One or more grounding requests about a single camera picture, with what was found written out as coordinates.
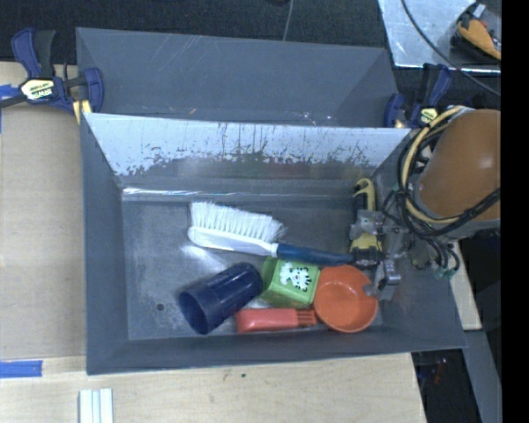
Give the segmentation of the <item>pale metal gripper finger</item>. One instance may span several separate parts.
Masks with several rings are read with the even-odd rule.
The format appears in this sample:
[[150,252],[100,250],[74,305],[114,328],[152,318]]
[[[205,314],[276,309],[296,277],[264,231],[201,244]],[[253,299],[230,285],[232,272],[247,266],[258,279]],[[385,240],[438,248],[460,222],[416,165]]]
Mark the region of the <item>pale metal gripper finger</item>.
[[369,282],[362,289],[378,301],[390,301],[402,279],[394,260],[381,261],[376,268],[367,272],[367,277]]
[[384,223],[384,215],[380,211],[359,210],[354,223],[349,229],[350,239],[359,239],[364,234],[377,235]]

